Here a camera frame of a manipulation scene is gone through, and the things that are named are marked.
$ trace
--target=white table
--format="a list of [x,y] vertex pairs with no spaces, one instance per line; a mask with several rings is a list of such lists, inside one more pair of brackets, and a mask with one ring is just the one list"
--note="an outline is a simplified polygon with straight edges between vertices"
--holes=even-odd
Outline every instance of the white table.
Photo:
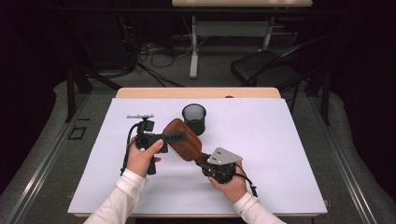
[[[210,154],[216,147],[223,147],[242,156],[248,177],[270,211],[277,216],[314,217],[327,213],[289,109],[284,99],[274,94],[274,88],[200,89],[121,89],[107,111],[68,213],[88,216],[114,189],[127,133],[140,121],[126,116],[153,114],[153,132],[161,133],[172,119],[181,118],[182,108],[191,103],[201,104],[207,111],[206,130],[199,136],[203,152]],[[144,94],[159,96],[161,90],[162,99],[150,99]],[[223,98],[241,96],[243,91],[248,98]],[[260,97],[260,91],[261,95],[269,92],[273,98]],[[133,92],[146,99],[122,98]],[[186,98],[192,92],[207,92],[207,96]],[[184,97],[168,98],[172,94]],[[193,161],[182,161],[171,150],[161,157],[157,174],[148,177],[150,181],[133,217],[237,217],[232,205],[212,188]]]
[[[312,0],[173,0],[174,7],[311,7]],[[192,55],[190,78],[197,78],[197,36],[263,36],[262,49],[268,49],[274,18],[268,21],[197,21],[192,16]]]

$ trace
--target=gray carpet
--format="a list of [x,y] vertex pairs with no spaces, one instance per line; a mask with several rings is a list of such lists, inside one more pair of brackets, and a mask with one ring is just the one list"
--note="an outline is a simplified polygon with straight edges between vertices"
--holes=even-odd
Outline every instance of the gray carpet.
[[[202,45],[200,47],[199,75],[196,79],[189,78],[191,58],[188,56],[175,58],[175,61],[165,68],[153,66],[150,57],[144,64],[184,86],[237,86],[238,81],[230,73],[230,62],[254,52],[261,45],[261,42],[255,39],[249,39],[242,44],[238,41],[237,39],[226,39],[226,41],[214,39],[212,42],[208,41],[206,45]],[[273,48],[276,49],[276,42],[272,43]],[[153,62],[157,65],[167,65],[172,62],[172,58],[158,54],[154,56]],[[126,87],[161,86],[146,72],[139,73],[138,69],[128,76],[113,80]],[[96,80],[92,80],[92,85],[95,91],[88,97],[88,101],[81,108],[75,122],[71,124],[72,127],[77,128],[76,131],[66,134],[59,154],[50,167],[51,170],[48,176],[45,176],[43,186],[32,204],[29,204],[30,206],[25,210],[20,219],[21,223],[82,223],[84,221],[83,218],[66,213],[71,202],[67,195],[77,188],[110,100],[115,95],[114,91]],[[13,214],[12,210],[18,204],[18,199],[40,166],[40,162],[52,149],[64,126],[66,118],[64,83],[55,90],[58,96],[57,104],[45,130],[24,165],[0,198],[0,223],[6,223],[9,215]],[[310,104],[310,100],[312,99],[306,98],[303,93],[300,93],[293,119],[323,198],[330,200],[332,205],[328,207],[327,215],[315,218],[315,223],[363,223],[334,161],[328,140],[319,126],[320,121],[314,115],[317,109]],[[370,172],[357,155],[351,142],[342,101],[333,94],[330,120],[334,135],[361,184],[363,193],[367,196],[367,202],[372,208],[377,223],[396,223],[395,203],[374,182]],[[82,128],[86,128],[86,131],[82,139],[78,139],[83,132]],[[284,218],[284,220],[288,223],[311,223],[309,218]]]

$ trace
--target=white long-sleeve shirt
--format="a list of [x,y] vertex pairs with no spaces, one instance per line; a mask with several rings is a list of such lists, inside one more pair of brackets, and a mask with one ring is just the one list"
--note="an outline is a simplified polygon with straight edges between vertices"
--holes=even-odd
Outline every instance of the white long-sleeve shirt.
[[[125,169],[113,191],[84,223],[125,223],[136,208],[139,196],[147,182],[146,178]],[[258,198],[249,192],[233,205],[233,209],[246,223],[284,223],[263,207]]]

